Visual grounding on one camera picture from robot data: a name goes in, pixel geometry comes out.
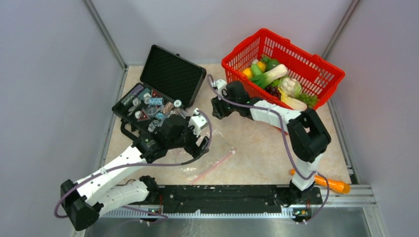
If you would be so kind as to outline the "clear zip top bag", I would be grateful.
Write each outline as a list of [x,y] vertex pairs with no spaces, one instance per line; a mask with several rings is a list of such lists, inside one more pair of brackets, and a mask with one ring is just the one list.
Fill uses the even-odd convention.
[[206,125],[202,129],[198,143],[201,143],[205,136],[211,137],[209,151],[197,161],[173,168],[171,172],[173,177],[168,178],[169,184],[195,184],[237,151],[234,146],[225,140],[213,119],[210,119],[210,125]]

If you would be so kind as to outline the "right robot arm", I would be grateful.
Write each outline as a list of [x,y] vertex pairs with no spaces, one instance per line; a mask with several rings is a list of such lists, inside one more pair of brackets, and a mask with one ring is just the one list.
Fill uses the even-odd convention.
[[295,203],[304,203],[315,183],[315,173],[331,136],[314,109],[286,109],[259,97],[250,97],[239,81],[227,83],[209,79],[216,94],[211,100],[212,115],[218,119],[237,112],[240,116],[264,122],[281,130],[284,146],[294,168],[289,195]]

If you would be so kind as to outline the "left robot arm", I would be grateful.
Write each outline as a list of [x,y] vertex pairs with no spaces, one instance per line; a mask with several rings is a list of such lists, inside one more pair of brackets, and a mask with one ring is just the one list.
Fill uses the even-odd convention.
[[[153,204],[160,197],[159,186],[151,176],[142,176],[126,184],[119,183],[144,167],[169,167],[155,161],[171,149],[183,148],[192,156],[183,165],[197,161],[209,151],[211,136],[197,144],[201,131],[211,126],[207,115],[197,110],[192,116],[169,116],[153,132],[142,132],[120,155],[107,165],[78,181],[67,180],[60,186],[61,198],[54,214],[68,218],[75,231],[92,226],[101,216],[133,202]],[[65,215],[58,214],[62,207]]]

